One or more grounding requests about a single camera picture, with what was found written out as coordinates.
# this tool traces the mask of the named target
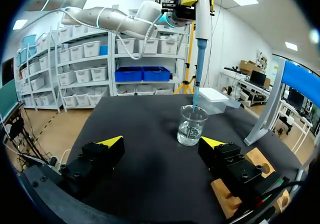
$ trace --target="blue storage bin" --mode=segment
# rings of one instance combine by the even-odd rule
[[[141,66],[120,67],[115,71],[116,82],[139,82],[142,81]]]
[[[33,56],[34,54],[36,54],[37,49],[35,46],[30,46],[29,47],[29,57]],[[21,63],[25,63],[27,61],[27,49],[24,49],[21,52]]]
[[[100,56],[108,55],[108,46],[107,45],[100,46],[99,55]]]
[[[148,82],[170,81],[170,71],[162,66],[144,66],[142,68],[143,80]]]
[[[35,46],[36,45],[36,36],[37,35],[27,35],[24,38],[22,38],[21,41],[21,48],[26,48],[29,46]]]

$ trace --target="ceiling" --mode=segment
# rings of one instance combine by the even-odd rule
[[[310,28],[296,3],[293,0],[257,1],[259,4],[247,6],[239,6],[233,0],[215,0],[214,2],[248,23],[274,50],[289,53],[316,67],[319,66],[317,48],[309,41]],[[42,13],[23,12],[21,15],[20,19],[28,19],[30,23]],[[285,42],[296,44],[298,51],[288,49]]]

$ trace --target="desk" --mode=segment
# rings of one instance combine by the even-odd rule
[[[130,220],[222,223],[225,215],[210,186],[212,176],[198,155],[198,145],[177,141],[180,108],[192,95],[103,97],[84,124],[67,163],[88,142],[124,136],[125,154],[111,176],[104,176],[83,202]],[[294,180],[301,166],[296,156],[269,131],[251,146],[243,139],[256,123],[243,108],[211,115],[203,136],[239,145],[243,154],[258,146],[272,166]]]
[[[296,123],[295,121],[293,122],[293,125],[295,125],[297,128],[299,128],[299,130],[301,130],[301,135],[300,137],[298,138],[298,140],[296,141],[295,145],[293,146],[293,148],[291,149],[291,151],[294,151],[294,149],[296,148],[296,146],[299,144],[299,141],[301,140],[302,136],[304,135],[303,139],[301,140],[299,146],[297,147],[297,149],[294,151],[294,154],[297,153],[297,151],[300,149],[302,143],[304,143],[309,131],[310,131],[310,128],[313,127],[312,123],[310,123],[305,117],[301,117],[300,116],[300,113],[292,106],[290,105],[289,103],[287,103],[285,100],[280,100],[280,106],[278,108],[278,112],[276,114],[276,118],[273,120],[273,123],[270,127],[271,130],[274,129],[276,123],[277,123],[277,120],[280,118],[280,116],[283,116],[283,117],[286,117],[288,118],[289,116],[286,114],[287,110],[290,110],[291,112],[293,112],[295,115],[299,116],[300,119],[303,120],[304,122],[304,125],[303,127],[301,127],[298,123]]]
[[[219,83],[218,89],[221,90],[223,87],[228,87],[228,86],[232,86],[233,88],[235,88],[237,84],[242,84],[243,86],[239,88],[247,89],[247,91],[251,93],[252,93],[252,90],[254,90],[254,93],[258,93],[262,96],[265,96],[266,100],[264,102],[267,102],[270,96],[270,91],[265,90],[261,87],[258,87],[248,81],[245,81],[246,78],[248,78],[247,75],[243,75],[231,70],[223,69],[220,72],[220,76],[218,80],[218,83]]]

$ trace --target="blue panel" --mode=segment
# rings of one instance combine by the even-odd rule
[[[320,108],[320,78],[306,69],[286,61],[282,82],[296,89]]]

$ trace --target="glass beaker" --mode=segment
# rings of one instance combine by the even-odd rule
[[[207,112],[196,106],[193,112],[192,105],[182,106],[180,109],[181,120],[179,124],[177,139],[184,146],[194,146],[198,143],[205,122],[208,119]]]

